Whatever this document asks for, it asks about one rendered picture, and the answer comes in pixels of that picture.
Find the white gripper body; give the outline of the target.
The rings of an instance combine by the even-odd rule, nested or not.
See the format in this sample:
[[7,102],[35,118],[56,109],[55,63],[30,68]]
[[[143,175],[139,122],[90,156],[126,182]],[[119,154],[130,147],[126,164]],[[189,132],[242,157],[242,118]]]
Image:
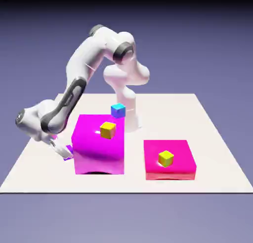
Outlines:
[[62,158],[72,158],[73,154],[65,147],[62,145],[59,145],[55,142],[51,143],[52,148],[56,153],[58,153]]

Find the small purple cube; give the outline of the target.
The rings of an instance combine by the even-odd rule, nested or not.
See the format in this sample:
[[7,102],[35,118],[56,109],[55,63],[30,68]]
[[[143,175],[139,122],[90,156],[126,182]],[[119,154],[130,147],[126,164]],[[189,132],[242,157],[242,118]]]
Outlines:
[[[73,155],[73,148],[72,148],[72,146],[71,145],[67,145],[66,148]],[[64,159],[64,161],[66,161],[66,160],[69,160],[69,159],[72,159],[72,158],[73,158],[73,156],[72,157],[63,158],[63,159]]]

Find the small yellow cube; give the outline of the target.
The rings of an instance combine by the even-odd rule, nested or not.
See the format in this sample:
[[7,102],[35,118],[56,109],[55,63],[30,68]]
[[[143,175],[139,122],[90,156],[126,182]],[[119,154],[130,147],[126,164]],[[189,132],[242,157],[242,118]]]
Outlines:
[[112,122],[104,122],[100,126],[100,135],[106,139],[112,139],[116,132],[116,124]]
[[174,154],[169,152],[168,150],[164,150],[159,153],[159,159],[158,162],[163,166],[163,167],[169,167],[172,165],[174,159]]

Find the small blue cube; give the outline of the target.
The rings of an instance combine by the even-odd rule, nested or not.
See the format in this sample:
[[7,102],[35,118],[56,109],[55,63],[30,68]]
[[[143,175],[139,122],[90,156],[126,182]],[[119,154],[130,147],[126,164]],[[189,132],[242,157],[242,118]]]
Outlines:
[[126,116],[126,106],[121,103],[112,105],[111,115],[115,118],[124,118]]

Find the large magenta box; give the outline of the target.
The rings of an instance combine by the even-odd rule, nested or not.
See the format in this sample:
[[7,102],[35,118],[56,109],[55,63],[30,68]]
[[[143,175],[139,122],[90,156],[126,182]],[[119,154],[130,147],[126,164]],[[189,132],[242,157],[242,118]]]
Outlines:
[[[112,139],[100,136],[104,122],[116,124]],[[124,173],[125,119],[110,114],[81,114],[72,134],[75,173]]]

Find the large pink box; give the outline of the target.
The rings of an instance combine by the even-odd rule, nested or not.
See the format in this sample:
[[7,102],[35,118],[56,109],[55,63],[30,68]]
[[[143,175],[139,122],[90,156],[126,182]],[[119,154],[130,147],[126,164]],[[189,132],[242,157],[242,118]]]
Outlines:
[[[159,163],[159,155],[170,152],[173,162],[168,167]],[[194,180],[196,163],[186,140],[145,140],[146,180]]]

